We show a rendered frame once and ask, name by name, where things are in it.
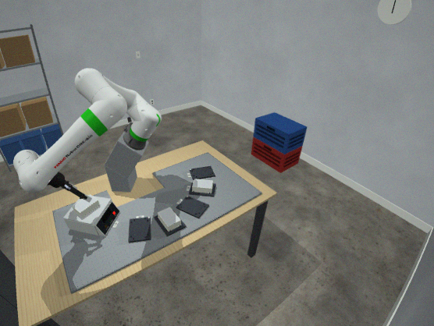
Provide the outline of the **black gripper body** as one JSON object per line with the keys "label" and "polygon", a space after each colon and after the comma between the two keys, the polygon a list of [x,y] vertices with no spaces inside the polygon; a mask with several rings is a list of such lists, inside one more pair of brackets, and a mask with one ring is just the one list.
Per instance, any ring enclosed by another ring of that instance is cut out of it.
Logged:
{"label": "black gripper body", "polygon": [[65,176],[62,173],[58,172],[56,180],[52,184],[50,184],[50,186],[53,186],[55,188],[59,188],[60,186],[65,187],[64,185],[69,185],[69,184],[67,184],[65,182]]}

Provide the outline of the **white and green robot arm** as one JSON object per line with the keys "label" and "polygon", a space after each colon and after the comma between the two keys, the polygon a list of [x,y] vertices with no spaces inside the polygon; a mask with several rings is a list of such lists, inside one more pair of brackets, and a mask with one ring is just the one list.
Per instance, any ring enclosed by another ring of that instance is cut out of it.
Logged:
{"label": "white and green robot arm", "polygon": [[28,193],[41,192],[52,184],[68,161],[114,126],[126,113],[133,123],[128,117],[128,126],[123,128],[126,132],[124,142],[134,150],[145,148],[147,139],[162,120],[161,114],[136,91],[123,89],[102,76],[92,68],[79,71],[75,87],[92,106],[41,156],[32,150],[23,150],[14,157],[13,165],[20,185]]}

